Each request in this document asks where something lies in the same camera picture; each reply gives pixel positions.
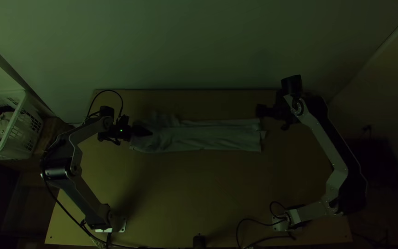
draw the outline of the white plastic basket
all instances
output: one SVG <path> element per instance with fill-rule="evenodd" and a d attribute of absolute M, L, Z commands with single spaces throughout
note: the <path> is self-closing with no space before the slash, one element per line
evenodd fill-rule
<path fill-rule="evenodd" d="M 15 109 L 0 142 L 0 160 L 26 159 L 35 149 L 42 130 L 42 119 L 24 90 L 0 91 L 0 107 Z"/>

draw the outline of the wooden table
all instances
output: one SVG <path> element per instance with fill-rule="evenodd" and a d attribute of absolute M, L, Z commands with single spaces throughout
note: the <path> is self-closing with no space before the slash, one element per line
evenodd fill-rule
<path fill-rule="evenodd" d="M 123 114 L 145 119 L 152 111 L 174 113 L 181 119 L 244 119 L 255 117 L 256 104 L 274 103 L 272 90 L 118 90 Z M 120 108 L 111 92 L 102 93 L 92 112 L 101 105 Z M 125 233 L 112 242 L 128 246 L 192 247 L 193 236 L 207 236 L 208 247 L 236 247 L 237 223 L 246 217 L 270 223 L 269 203 L 285 206 L 308 204 L 324 193 L 330 163 L 302 124 L 282 131 L 283 124 L 263 120 L 268 131 L 261 153 L 245 151 L 192 151 L 144 154 L 98 142 L 82 142 L 82 176 L 102 203 L 128 216 Z M 67 195 L 59 200 L 77 220 L 84 217 Z M 96 234 L 105 239 L 106 234 Z M 239 238 L 244 246 L 263 237 L 281 235 L 246 222 Z M 310 222 L 297 240 L 281 238 L 261 245 L 299 245 L 351 241 L 346 217 Z M 93 245 L 90 238 L 55 206 L 46 243 Z"/>

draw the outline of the folded garment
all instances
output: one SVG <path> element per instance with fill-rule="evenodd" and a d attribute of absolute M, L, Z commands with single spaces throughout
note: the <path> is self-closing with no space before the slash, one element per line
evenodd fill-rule
<path fill-rule="evenodd" d="M 154 113 L 149 120 L 133 125 L 153 133 L 131 137 L 130 149 L 147 153 L 202 149 L 260 152 L 266 134 L 259 119 L 189 121 Z"/>

